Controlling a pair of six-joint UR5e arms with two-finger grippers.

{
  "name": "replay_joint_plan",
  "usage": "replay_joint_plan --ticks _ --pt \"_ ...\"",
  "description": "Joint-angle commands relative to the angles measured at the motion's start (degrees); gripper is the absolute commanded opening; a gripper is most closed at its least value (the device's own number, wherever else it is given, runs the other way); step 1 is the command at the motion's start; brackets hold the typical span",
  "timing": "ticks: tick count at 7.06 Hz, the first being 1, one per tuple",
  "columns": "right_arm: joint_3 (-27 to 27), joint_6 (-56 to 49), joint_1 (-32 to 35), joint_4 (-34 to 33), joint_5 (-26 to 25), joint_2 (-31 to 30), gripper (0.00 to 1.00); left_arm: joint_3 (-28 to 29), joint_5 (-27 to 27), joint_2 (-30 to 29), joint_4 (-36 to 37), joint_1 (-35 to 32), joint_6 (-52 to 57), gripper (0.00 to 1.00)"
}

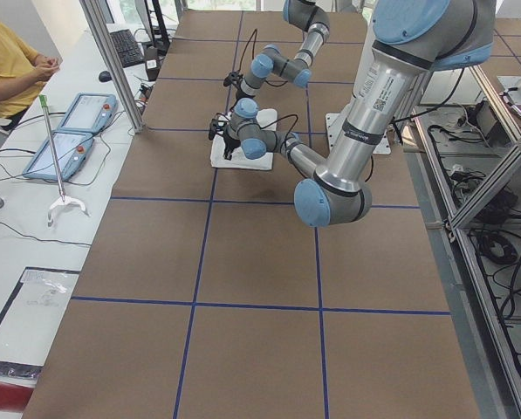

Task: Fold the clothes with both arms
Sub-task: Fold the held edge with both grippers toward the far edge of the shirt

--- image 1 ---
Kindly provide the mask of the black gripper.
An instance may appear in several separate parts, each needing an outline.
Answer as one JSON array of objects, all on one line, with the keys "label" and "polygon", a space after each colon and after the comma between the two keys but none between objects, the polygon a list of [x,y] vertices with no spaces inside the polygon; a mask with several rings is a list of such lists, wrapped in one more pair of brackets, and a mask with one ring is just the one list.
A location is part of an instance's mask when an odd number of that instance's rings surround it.
[{"label": "black gripper", "polygon": [[231,161],[233,151],[241,146],[241,141],[238,138],[231,136],[228,132],[223,133],[223,141],[223,158],[227,161]]}]

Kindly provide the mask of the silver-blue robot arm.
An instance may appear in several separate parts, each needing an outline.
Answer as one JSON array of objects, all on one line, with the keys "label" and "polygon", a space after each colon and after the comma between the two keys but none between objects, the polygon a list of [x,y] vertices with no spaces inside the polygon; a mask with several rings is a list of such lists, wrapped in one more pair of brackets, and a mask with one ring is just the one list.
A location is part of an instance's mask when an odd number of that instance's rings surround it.
[{"label": "silver-blue robot arm", "polygon": [[325,227],[359,220],[372,203],[362,171],[414,78],[486,61],[493,46],[495,13],[492,1],[379,1],[372,15],[372,64],[350,101],[330,154],[323,157],[293,132],[266,130],[257,122],[255,98],[266,79],[273,74],[306,87],[312,61],[329,38],[329,18],[317,4],[288,1],[284,20],[305,33],[301,48],[287,58],[268,45],[247,73],[229,74],[225,84],[236,87],[236,103],[227,120],[210,122],[209,133],[223,138],[225,158],[235,149],[250,160],[268,153],[285,157],[303,175],[294,191],[294,206],[305,224]]},{"label": "silver-blue robot arm", "polygon": [[305,33],[305,39],[293,58],[285,57],[276,45],[266,45],[256,55],[245,74],[230,72],[224,86],[234,86],[236,100],[254,99],[268,76],[274,74],[295,86],[306,88],[312,76],[312,63],[330,35],[326,12],[314,1],[285,1],[284,20]]}]

